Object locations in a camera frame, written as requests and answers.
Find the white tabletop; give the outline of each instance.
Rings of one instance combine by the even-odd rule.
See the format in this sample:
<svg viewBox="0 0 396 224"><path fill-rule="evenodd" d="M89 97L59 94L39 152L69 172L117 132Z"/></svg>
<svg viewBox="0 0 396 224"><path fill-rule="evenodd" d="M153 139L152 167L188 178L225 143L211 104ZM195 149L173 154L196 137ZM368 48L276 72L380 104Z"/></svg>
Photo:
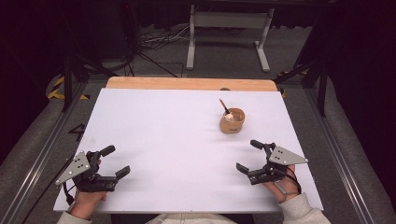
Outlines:
<svg viewBox="0 0 396 224"><path fill-rule="evenodd" d="M244 110L240 133L220 131L219 98ZM265 152L252 147L251 139L304 156L277 91L102 89L77 152L114 145L98 173L114 176L131 167L97 212L278 211L273 195L262 185L251 186L235 168L237 162L250 170L266 163ZM296 174L311 205L323 209L308 165L296 165ZM54 210L67 207L61 191Z"/></svg>

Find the hazard tape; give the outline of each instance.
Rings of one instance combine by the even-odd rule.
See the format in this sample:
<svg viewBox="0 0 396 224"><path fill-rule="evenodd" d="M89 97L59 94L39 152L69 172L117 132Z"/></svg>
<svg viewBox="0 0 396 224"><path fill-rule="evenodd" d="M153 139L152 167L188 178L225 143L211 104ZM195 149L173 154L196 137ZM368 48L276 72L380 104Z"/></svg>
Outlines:
<svg viewBox="0 0 396 224"><path fill-rule="evenodd" d="M62 83L64 83L64 74L61 74L58 77L58 80L56 80L55 84L52 87L52 90L48 95L49 99L56 98L56 99L64 100L64 94L58 93L58 90L62 86ZM89 100L90 98L91 98L90 95L84 95L84 94L79 97L80 100Z"/></svg>

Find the desk leg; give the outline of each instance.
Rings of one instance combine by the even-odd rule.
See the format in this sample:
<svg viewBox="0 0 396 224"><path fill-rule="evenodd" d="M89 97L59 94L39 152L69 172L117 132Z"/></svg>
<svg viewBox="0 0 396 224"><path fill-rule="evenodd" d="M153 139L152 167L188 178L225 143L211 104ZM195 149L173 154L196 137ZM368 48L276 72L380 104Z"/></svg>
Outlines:
<svg viewBox="0 0 396 224"><path fill-rule="evenodd" d="M267 13L267 18L265 19L264 26L262 27L262 38L260 39L260 41L255 42L257 54L259 55L260 63L262 64L262 70L264 72L270 71L270 65L268 64L267 58L265 57L263 47L264 47L265 38L268 35L268 30L270 29L273 15L274 15L274 9L271 8Z"/></svg>
<svg viewBox="0 0 396 224"><path fill-rule="evenodd" d="M189 52L187 54L187 70L192 70L194 68L194 55L195 55L195 37L194 37L194 24L195 20L195 8L194 5L191 6L191 14L190 14L190 43L189 43Z"/></svg>

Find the gray sleeve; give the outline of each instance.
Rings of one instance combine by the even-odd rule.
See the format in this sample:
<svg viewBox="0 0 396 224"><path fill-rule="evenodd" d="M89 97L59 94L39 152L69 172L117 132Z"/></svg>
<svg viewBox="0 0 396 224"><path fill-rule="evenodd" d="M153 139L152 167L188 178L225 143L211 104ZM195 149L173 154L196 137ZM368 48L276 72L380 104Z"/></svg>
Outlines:
<svg viewBox="0 0 396 224"><path fill-rule="evenodd" d="M67 212L63 212L61 218L58 220L58 224L91 224L89 220L73 217Z"/></svg>
<svg viewBox="0 0 396 224"><path fill-rule="evenodd" d="M283 210L284 224L328 224L330 221L317 208L312 208L306 194L300 194L279 205Z"/></svg>

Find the cardboard cup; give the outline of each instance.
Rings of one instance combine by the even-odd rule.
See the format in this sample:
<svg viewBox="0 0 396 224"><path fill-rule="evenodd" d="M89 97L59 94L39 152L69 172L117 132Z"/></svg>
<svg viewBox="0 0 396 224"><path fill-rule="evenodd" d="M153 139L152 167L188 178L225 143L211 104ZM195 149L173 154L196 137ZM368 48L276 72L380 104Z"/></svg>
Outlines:
<svg viewBox="0 0 396 224"><path fill-rule="evenodd" d="M242 130L242 125L245 121L245 113L239 108L229 108L228 109L233 114L233 120L227 121L224 116L220 120L220 129L223 133L239 133Z"/></svg>

